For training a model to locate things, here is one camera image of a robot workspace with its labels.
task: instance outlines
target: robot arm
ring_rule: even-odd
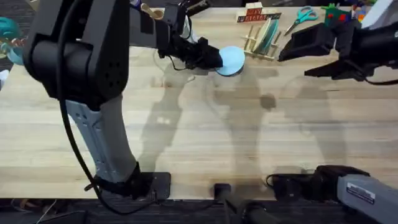
[[[362,21],[362,29],[377,29],[398,21],[398,1],[378,0]]]
[[[65,19],[74,7],[74,15]],[[180,36],[185,13],[186,9],[170,5],[164,20],[155,21],[130,8],[127,0],[41,0],[25,45],[24,65],[51,98],[65,99],[67,113],[86,142],[96,175],[92,178],[80,159],[91,182],[85,190],[94,187],[98,194],[98,186],[134,199],[152,193],[157,199],[169,197],[170,174],[141,172],[131,153],[121,109],[122,92],[129,75],[129,44],[156,48],[162,57],[178,57],[187,68],[222,67],[218,49],[206,39],[191,43]],[[68,32],[63,35],[66,23]],[[64,50],[60,49],[61,39],[66,39]],[[57,83],[58,54],[63,64],[62,97]],[[70,141],[79,159],[73,137]]]
[[[385,20],[385,15],[392,9],[384,14],[378,13],[377,7],[374,9],[369,12],[364,21],[368,24],[367,26],[372,25],[375,29],[363,29],[362,24],[357,20],[330,27],[319,23],[292,34],[292,39],[280,53],[279,61],[304,56],[328,55],[330,50],[335,48],[339,52],[337,61],[307,70],[305,75],[331,77],[333,80],[353,78],[373,85],[398,84],[398,80],[380,83],[368,80],[368,77],[374,75],[374,69],[377,67],[398,68],[398,52],[395,50],[398,47],[398,22]],[[378,27],[374,24],[377,21],[386,25]]]
[[[273,174],[270,177],[277,200],[332,200],[380,223],[398,223],[398,190],[354,167],[318,166],[313,174]]]

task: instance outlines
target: scissors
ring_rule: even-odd
[[[315,12],[311,6],[304,6],[297,11],[297,18],[294,23],[287,29],[285,35],[289,34],[294,27],[299,25],[304,21],[314,21],[318,19],[318,14]]]

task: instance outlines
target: gray metal arm segment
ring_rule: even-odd
[[[398,223],[398,190],[365,175],[346,175],[338,179],[337,197],[382,224]]]
[[[73,118],[94,159],[96,175],[112,183],[124,182],[136,167],[122,116],[122,96],[92,111],[83,103],[67,100]]]

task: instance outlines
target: black cable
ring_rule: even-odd
[[[187,38],[182,37],[184,40],[188,40],[192,36],[192,20],[189,16],[188,16],[188,23],[189,23],[189,35]]]
[[[374,82],[374,81],[368,80],[368,78],[365,77],[365,81],[367,83],[369,83],[369,84],[372,84],[372,85],[384,85],[384,86],[387,86],[387,85],[396,85],[396,84],[398,84],[398,79],[384,81],[384,82]]]
[[[216,204],[217,204],[217,201],[216,200],[212,200],[208,205],[205,205],[203,207],[188,209],[188,208],[180,207],[180,206],[176,206],[176,205],[166,205],[166,204],[164,204],[164,201],[159,201],[158,202],[158,205],[160,205],[162,207],[171,208],[171,209],[178,210],[180,212],[185,212],[185,213],[202,212],[204,210],[207,210],[207,209],[213,207]]]
[[[169,56],[168,55],[168,57],[169,57],[169,59],[172,61],[172,63],[173,63],[173,68],[174,68],[174,70],[176,70],[176,71],[184,71],[184,70],[186,70],[187,68],[176,68],[175,67],[175,64],[174,64],[174,61],[173,61],[173,59],[171,58],[171,56]]]
[[[277,174],[271,174],[271,175],[268,175],[268,176],[266,177],[266,183],[265,183],[266,186],[273,190],[273,189],[274,189],[274,186],[268,182],[268,180],[269,180],[271,177],[278,177],[278,175],[277,175]]]
[[[186,3],[188,3],[188,2],[190,2],[190,0],[184,0],[184,1],[182,1],[180,7],[181,7],[181,6],[184,6],[184,5],[185,5]]]
[[[74,19],[74,17],[76,16],[76,12],[78,11],[78,6],[83,2],[84,0],[75,0],[70,9],[67,12],[67,15],[65,16],[65,20],[62,24],[62,28],[61,28],[61,32],[60,32],[60,37],[58,40],[58,52],[57,52],[57,64],[56,64],[56,70],[57,70],[57,74],[56,74],[56,79],[57,79],[57,95],[58,95],[58,100],[60,103],[60,109],[61,109],[61,115],[62,115],[62,121],[63,121],[63,125],[65,127],[65,132],[67,133],[68,139],[69,139],[69,143],[72,147],[73,152],[76,155],[76,158],[81,166],[81,168],[83,169],[84,173],[86,174],[88,180],[90,181],[90,184],[93,186],[93,189],[95,191],[95,194],[98,197],[98,200],[101,202],[101,204],[107,208],[109,211],[118,214],[118,215],[130,215],[132,213],[136,213],[139,210],[142,210],[146,207],[148,207],[149,205],[152,205],[153,203],[155,203],[155,201],[150,202],[146,205],[143,205],[140,208],[137,208],[133,211],[130,212],[120,212],[117,211],[116,209],[112,208],[111,206],[109,206],[104,198],[101,195],[100,190],[98,189],[98,186],[95,183],[95,180],[93,178],[93,176],[90,173],[90,170],[87,168],[87,165],[83,159],[83,157],[80,154],[79,148],[77,146],[77,143],[75,141],[75,137],[73,136],[73,132],[70,126],[70,121],[69,121],[69,117],[68,117],[68,111],[67,111],[67,105],[65,102],[65,96],[64,96],[64,92],[63,92],[63,71],[64,71],[64,67],[63,67],[63,54],[65,51],[65,45],[67,43],[67,37],[69,35],[69,31],[72,25],[72,20]]]
[[[226,200],[223,201],[224,204],[224,212],[225,212],[225,224],[231,224],[231,217],[229,216],[229,208],[226,204]]]
[[[261,208],[265,209],[265,206],[263,206],[262,203],[253,201],[253,200],[245,200],[240,204],[236,211],[236,216],[240,218],[241,222],[244,223],[248,217],[248,213],[251,210],[254,210],[256,208]]]

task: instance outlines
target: light blue disc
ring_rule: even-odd
[[[244,64],[243,49],[235,46],[224,47],[220,50],[223,66],[216,68],[216,72],[223,76],[231,76],[240,71]]]
[[[22,47],[13,47],[8,52],[7,57],[14,64],[24,65],[22,54],[23,54]]]

